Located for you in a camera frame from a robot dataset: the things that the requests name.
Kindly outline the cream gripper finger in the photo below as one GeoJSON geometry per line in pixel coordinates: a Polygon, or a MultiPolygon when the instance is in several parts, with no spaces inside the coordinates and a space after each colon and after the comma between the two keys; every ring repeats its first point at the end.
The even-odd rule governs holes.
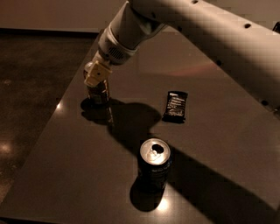
{"type": "Polygon", "coordinates": [[[84,66],[84,72],[83,72],[84,77],[87,76],[88,71],[90,70],[90,67],[91,67],[93,64],[94,64],[93,61],[89,61],[89,62],[84,66]]]}
{"type": "Polygon", "coordinates": [[[92,60],[93,65],[90,67],[84,83],[90,87],[96,87],[100,82],[105,81],[112,73],[111,65],[108,60],[105,60],[97,53],[92,60]]]}

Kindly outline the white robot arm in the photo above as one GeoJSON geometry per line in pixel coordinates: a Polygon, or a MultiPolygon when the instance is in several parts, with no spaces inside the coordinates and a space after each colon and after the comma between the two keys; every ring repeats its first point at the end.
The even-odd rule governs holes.
{"type": "Polygon", "coordinates": [[[95,87],[111,67],[170,26],[265,108],[280,109],[280,34],[204,0],[127,0],[98,42],[85,84],[95,87]]]}

